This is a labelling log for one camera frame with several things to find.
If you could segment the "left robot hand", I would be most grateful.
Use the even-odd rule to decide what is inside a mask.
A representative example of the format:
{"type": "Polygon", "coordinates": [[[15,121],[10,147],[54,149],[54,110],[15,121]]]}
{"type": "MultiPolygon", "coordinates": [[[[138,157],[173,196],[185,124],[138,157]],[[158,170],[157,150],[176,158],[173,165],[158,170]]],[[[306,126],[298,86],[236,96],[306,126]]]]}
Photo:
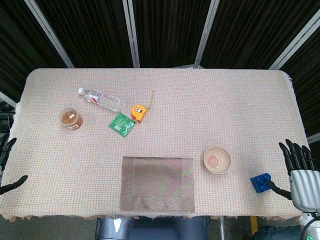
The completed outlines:
{"type": "MultiPolygon", "coordinates": [[[[12,150],[13,145],[16,143],[17,139],[14,137],[11,140],[9,139],[9,134],[5,134],[0,138],[0,182],[2,182],[3,173],[6,168],[6,164],[9,159],[10,151],[12,150]]],[[[28,179],[27,175],[23,175],[19,180],[7,185],[0,185],[0,194],[3,195],[9,191],[12,191],[20,187],[28,179]]]]}

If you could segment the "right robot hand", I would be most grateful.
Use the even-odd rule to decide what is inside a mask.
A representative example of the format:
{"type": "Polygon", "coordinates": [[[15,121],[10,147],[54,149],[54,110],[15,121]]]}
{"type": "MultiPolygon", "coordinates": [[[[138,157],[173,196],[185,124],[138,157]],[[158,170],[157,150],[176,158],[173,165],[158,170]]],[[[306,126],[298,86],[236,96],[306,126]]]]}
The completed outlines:
{"type": "Polygon", "coordinates": [[[320,171],[311,151],[304,145],[299,146],[289,139],[280,142],[290,190],[284,190],[267,181],[268,187],[276,194],[292,201],[295,208],[305,213],[320,211],[320,171]]]}

